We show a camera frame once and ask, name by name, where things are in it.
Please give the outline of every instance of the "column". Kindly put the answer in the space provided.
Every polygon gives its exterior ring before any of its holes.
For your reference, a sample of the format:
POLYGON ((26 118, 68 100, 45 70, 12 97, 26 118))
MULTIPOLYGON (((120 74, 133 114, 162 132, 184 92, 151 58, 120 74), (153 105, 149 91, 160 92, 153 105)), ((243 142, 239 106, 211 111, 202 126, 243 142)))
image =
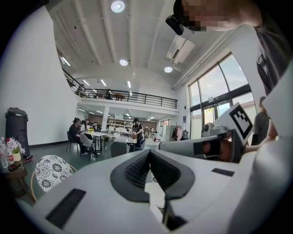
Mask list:
POLYGON ((103 123, 102 123, 102 131, 106 131, 109 109, 110 108, 108 106, 105 106, 104 116, 103 116, 103 123))

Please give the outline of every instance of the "potted plant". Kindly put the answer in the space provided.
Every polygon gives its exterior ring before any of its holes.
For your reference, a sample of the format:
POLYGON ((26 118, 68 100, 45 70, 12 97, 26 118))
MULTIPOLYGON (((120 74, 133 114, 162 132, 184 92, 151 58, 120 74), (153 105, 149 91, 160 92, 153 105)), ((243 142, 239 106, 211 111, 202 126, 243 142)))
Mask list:
POLYGON ((23 149, 22 145, 18 141, 16 141, 14 138, 10 138, 9 143, 12 149, 14 161, 19 162, 22 159, 20 154, 24 154, 25 149, 23 149))

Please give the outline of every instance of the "plastic bottle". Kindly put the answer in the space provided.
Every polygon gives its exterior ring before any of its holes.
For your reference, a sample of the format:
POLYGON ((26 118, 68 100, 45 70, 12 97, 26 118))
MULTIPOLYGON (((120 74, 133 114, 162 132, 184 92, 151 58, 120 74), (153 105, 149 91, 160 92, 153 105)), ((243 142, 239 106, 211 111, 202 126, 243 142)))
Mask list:
POLYGON ((6 152, 7 152, 7 157, 9 159, 9 164, 14 164, 14 160, 13 160, 13 155, 12 155, 12 149, 9 143, 9 139, 6 139, 6 152))

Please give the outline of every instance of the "gray t-shirt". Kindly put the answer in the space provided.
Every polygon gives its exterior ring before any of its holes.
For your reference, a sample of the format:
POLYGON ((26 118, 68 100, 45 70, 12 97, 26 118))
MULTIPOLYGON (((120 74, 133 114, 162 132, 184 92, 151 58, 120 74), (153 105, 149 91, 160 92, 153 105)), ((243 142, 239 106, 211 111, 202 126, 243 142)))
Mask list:
POLYGON ((257 134, 257 143, 259 145, 267 136, 269 129, 269 117, 264 112, 260 112, 255 117, 255 133, 257 134))

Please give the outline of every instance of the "black panel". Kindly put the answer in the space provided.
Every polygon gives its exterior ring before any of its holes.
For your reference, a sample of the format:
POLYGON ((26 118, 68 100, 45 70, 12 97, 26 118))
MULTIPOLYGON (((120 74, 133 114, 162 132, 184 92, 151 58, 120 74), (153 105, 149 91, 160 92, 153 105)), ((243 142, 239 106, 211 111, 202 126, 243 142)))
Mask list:
POLYGON ((212 172, 219 173, 219 174, 225 175, 225 176, 230 176, 230 177, 232 177, 234 175, 234 171, 223 170, 223 169, 219 169, 219 168, 213 169, 212 172))
POLYGON ((71 190, 71 192, 46 216, 46 220, 62 229, 85 194, 86 192, 83 190, 71 190))

